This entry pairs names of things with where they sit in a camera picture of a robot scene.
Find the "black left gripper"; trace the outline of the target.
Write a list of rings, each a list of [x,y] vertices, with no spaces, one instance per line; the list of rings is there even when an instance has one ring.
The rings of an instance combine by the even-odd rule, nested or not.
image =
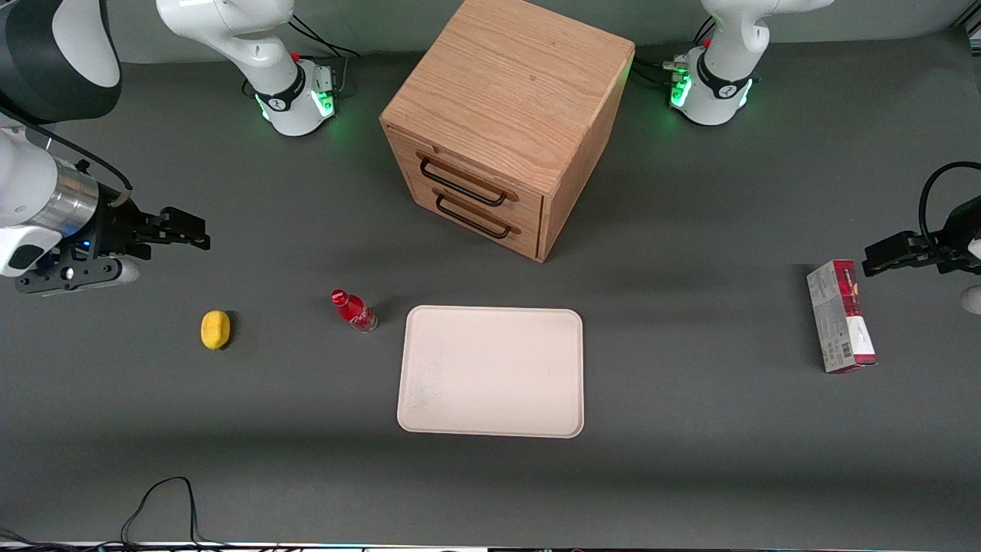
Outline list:
[[[980,271],[980,195],[956,207],[941,229],[941,251],[949,262],[941,273],[956,270],[979,275]],[[872,278],[880,273],[904,267],[938,265],[935,248],[924,235],[902,231],[865,248],[861,263],[863,274]]]

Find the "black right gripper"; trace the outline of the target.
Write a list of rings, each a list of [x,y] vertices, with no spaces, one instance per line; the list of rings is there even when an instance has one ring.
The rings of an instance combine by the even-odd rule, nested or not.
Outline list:
[[[132,256],[150,261],[152,245],[184,244],[210,251],[203,218],[166,207],[160,213],[143,212],[132,199],[110,206],[111,199],[98,198],[94,216],[76,234],[76,258]]]

